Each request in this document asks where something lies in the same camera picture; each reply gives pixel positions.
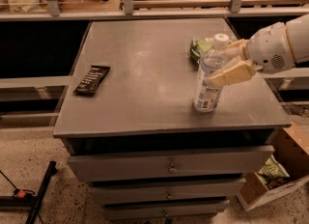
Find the speckled floor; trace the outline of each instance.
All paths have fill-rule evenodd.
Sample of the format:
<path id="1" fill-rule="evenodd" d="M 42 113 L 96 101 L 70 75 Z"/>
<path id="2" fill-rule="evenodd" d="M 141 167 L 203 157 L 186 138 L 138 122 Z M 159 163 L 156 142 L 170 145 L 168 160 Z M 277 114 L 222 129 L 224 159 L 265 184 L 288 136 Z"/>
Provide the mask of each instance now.
<path id="1" fill-rule="evenodd" d="M 294 121 L 309 133 L 309 118 L 293 116 Z M 52 137 L 52 126 L 45 120 L 0 120 L 0 169 L 20 188 L 38 191 L 50 160 L 57 162 L 58 172 L 52 177 L 42 202 L 40 215 L 44 223 L 108 224 L 100 208 L 87 195 L 87 184 L 79 182 L 70 170 L 68 152 L 62 142 Z M 0 177 L 0 195 L 13 192 L 12 186 Z M 22 224 L 26 211 L 0 210 L 0 224 Z M 246 212 L 238 199 L 216 216 L 184 216 L 173 218 L 175 224 L 225 223 L 309 223 L 309 184 L 295 193 Z M 115 224 L 163 224 L 164 219 L 117 221 Z"/>

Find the brown box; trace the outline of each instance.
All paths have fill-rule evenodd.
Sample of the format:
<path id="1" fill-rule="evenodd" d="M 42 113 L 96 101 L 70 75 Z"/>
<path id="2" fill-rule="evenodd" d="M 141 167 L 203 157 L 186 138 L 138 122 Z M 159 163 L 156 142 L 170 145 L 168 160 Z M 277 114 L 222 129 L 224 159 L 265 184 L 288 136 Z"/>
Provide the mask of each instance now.
<path id="1" fill-rule="evenodd" d="M 256 174 L 248 174 L 238 198 L 245 210 L 252 210 L 288 195 L 309 181 L 309 135 L 297 124 L 283 128 L 272 141 L 274 157 L 284 166 L 291 181 L 269 190 Z"/>

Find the water bottle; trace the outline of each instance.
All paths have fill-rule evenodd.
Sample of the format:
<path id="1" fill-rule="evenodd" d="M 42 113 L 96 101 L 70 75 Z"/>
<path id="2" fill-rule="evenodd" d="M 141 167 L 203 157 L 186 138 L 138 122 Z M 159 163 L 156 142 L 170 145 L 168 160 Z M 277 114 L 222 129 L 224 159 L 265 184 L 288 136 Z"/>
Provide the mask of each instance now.
<path id="1" fill-rule="evenodd" d="M 207 86 L 206 79 L 211 73 L 221 69 L 228 62 L 229 59 L 224 53 L 228 42 L 229 37 L 227 35 L 215 35 L 212 48 L 200 60 L 193 100 L 194 107 L 200 112 L 213 111 L 219 102 L 222 87 Z"/>

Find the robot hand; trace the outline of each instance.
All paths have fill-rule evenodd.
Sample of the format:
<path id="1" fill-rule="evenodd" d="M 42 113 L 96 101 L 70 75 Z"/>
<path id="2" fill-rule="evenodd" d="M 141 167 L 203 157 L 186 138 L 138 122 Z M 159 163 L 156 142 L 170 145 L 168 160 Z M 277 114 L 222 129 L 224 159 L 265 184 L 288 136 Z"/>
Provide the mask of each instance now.
<path id="1" fill-rule="evenodd" d="M 290 70 L 295 63 L 309 61 L 309 14 L 287 22 L 277 22 L 259 30 L 250 40 L 228 46 L 230 61 L 212 73 L 208 84 L 222 87 L 250 80 L 257 70 L 276 73 Z"/>

